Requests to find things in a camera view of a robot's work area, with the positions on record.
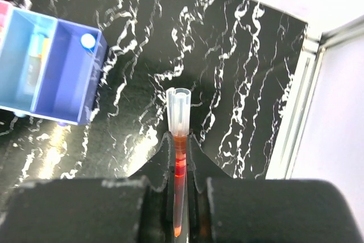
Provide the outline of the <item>orange highlighter pen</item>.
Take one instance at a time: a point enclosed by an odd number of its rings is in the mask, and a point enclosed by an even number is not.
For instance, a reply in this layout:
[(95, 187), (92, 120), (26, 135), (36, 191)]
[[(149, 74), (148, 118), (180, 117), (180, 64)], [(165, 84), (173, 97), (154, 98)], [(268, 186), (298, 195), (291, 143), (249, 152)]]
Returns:
[(46, 59), (49, 52), (50, 39), (45, 37), (42, 42), (41, 59)]

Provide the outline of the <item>pink bin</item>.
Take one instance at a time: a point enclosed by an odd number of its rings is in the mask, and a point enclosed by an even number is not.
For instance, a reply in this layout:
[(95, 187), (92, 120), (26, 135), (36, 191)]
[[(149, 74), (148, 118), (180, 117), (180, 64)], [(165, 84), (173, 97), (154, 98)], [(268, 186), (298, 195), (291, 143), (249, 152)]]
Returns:
[(12, 11), (13, 11), (13, 5), (8, 1), (1, 0), (1, 3), (0, 3), (0, 44), (1, 44), (1, 48), (3, 45), (4, 39), (5, 39), (6, 33), (7, 33)]

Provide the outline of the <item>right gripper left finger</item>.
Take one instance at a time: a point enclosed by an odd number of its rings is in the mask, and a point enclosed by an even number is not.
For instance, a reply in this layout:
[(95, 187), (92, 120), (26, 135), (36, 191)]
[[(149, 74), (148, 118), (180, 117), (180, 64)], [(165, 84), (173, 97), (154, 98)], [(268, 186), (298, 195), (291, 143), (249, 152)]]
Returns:
[(30, 180), (1, 213), (2, 242), (172, 242), (173, 141), (128, 178)]

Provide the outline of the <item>red pencil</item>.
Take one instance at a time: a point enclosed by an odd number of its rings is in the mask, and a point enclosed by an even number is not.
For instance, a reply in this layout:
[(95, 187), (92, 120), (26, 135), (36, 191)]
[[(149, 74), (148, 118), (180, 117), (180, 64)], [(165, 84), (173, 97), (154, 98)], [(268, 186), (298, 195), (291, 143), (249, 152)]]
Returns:
[(169, 88), (166, 91), (166, 102), (168, 129), (173, 136), (175, 146), (173, 232), (177, 238), (182, 230), (191, 91), (185, 88)]

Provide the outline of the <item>blue white marker pen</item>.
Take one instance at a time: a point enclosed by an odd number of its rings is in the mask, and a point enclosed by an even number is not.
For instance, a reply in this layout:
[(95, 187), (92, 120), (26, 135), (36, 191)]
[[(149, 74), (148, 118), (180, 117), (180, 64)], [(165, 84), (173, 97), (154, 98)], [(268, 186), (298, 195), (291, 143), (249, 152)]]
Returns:
[(43, 33), (33, 33), (28, 49), (27, 77), (24, 85), (25, 94), (33, 94), (42, 67), (43, 44), (46, 36)]

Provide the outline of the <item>purple bin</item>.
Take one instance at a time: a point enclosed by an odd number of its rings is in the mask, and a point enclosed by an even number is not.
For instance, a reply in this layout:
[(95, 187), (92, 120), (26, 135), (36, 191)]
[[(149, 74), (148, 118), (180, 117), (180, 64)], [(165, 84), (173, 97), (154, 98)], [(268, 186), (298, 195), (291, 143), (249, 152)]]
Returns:
[[(96, 38), (93, 52), (81, 45), (86, 33)], [(107, 50), (101, 30), (59, 19), (31, 114), (64, 124), (88, 124)]]

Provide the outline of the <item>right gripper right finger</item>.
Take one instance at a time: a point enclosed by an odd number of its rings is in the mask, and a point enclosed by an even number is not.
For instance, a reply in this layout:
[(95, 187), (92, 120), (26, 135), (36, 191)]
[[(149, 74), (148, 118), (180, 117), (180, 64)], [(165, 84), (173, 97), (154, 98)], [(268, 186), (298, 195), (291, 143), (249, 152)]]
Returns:
[(234, 179), (188, 136), (190, 242), (362, 242), (343, 194), (305, 179)]

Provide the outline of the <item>teal blue bin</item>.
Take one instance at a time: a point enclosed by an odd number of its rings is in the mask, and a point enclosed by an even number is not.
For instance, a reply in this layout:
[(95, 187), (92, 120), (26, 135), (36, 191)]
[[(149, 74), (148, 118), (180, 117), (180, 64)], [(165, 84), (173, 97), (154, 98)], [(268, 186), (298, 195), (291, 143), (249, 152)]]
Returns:
[[(14, 112), (19, 117), (34, 111), (56, 27), (55, 17), (13, 8), (1, 48), (1, 109)], [(47, 58), (42, 59), (34, 93), (25, 94), (28, 49), (32, 34), (38, 32), (50, 39), (49, 52)]]

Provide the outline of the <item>grey blue glue stick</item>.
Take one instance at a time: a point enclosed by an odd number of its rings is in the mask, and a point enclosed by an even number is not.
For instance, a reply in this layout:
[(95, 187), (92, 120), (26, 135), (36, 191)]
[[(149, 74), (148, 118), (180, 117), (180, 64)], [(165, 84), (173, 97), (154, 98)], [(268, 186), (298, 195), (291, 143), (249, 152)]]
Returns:
[(90, 34), (90, 33), (86, 33), (83, 34), (80, 38), (80, 42), (82, 47), (87, 51), (87, 52), (93, 52), (94, 47), (96, 45), (96, 38), (94, 35)]

